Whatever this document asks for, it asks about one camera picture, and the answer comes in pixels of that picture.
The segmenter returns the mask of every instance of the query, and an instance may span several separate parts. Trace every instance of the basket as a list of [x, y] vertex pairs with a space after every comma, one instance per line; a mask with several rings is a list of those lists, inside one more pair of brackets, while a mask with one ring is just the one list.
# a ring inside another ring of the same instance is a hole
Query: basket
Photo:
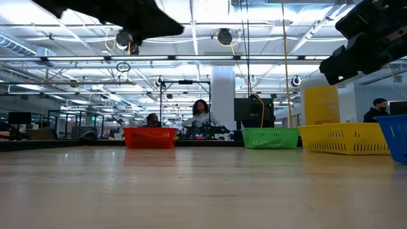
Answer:
[[407, 115], [376, 117], [393, 160], [407, 163]]
[[377, 123], [336, 123], [300, 127], [303, 147], [309, 151], [344, 155], [388, 155]]
[[245, 128], [244, 146], [249, 149], [296, 149], [298, 128]]
[[128, 148], [173, 148], [176, 128], [123, 128]]

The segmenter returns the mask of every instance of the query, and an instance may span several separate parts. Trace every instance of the woman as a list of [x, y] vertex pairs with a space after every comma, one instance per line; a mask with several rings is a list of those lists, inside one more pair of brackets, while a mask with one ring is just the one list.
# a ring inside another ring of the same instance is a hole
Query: woman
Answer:
[[199, 128], [205, 123], [211, 122], [211, 124], [220, 127], [221, 124], [215, 119], [214, 115], [209, 112], [208, 104], [203, 100], [197, 100], [192, 108], [192, 118], [188, 118], [183, 122], [184, 127]]
[[147, 116], [147, 125], [144, 127], [161, 127], [161, 123], [158, 121], [156, 113], [151, 113]]

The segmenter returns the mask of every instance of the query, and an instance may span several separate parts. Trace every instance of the curly hair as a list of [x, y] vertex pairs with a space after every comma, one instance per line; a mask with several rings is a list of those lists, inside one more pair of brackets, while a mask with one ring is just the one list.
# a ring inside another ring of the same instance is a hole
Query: curly hair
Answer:
[[203, 100], [203, 99], [199, 99], [197, 100], [192, 108], [192, 115], [198, 115], [199, 111], [198, 111], [198, 103], [202, 103], [203, 104], [203, 111], [205, 112], [205, 114], [209, 113], [209, 106], [208, 104]]
[[151, 113], [147, 116], [147, 124], [149, 125], [151, 123], [151, 120], [154, 118], [154, 116], [157, 116], [156, 113]]

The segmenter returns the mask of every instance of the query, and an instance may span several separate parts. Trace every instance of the person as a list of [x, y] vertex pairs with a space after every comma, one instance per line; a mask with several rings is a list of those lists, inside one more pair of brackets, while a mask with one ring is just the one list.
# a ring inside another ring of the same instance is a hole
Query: person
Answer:
[[363, 122], [364, 123], [376, 123], [377, 120], [375, 117], [378, 116], [388, 116], [388, 112], [386, 111], [387, 109], [387, 100], [383, 98], [375, 99], [373, 101], [373, 105], [375, 106], [374, 108], [370, 108], [370, 111], [368, 111], [364, 116], [363, 116]]
[[162, 127], [161, 122], [158, 121], [156, 113], [151, 113], [147, 116], [147, 125], [144, 127]]
[[125, 134], [125, 131], [123, 130], [123, 128], [126, 127], [126, 123], [121, 118], [119, 118], [119, 119], [115, 118], [113, 116], [113, 114], [112, 114], [112, 118], [113, 118], [114, 121], [117, 122], [117, 124], [119, 124], [119, 133], [123, 137], [124, 134]]
[[209, 112], [209, 106], [203, 99], [199, 99], [194, 103], [192, 115], [192, 118], [188, 118], [184, 121], [182, 126], [200, 128], [204, 123], [209, 123], [209, 119], [211, 124], [217, 127], [221, 126], [214, 115]]

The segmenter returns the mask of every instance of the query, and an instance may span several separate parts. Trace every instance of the white shirt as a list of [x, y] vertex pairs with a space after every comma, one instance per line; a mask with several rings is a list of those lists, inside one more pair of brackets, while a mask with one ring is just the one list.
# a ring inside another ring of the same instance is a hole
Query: white shirt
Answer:
[[[215, 119], [213, 113], [210, 113], [211, 124], [220, 127], [221, 124]], [[202, 112], [200, 114], [194, 115], [192, 118], [188, 118], [182, 123], [184, 127], [201, 127], [202, 124], [209, 123], [209, 113]]]

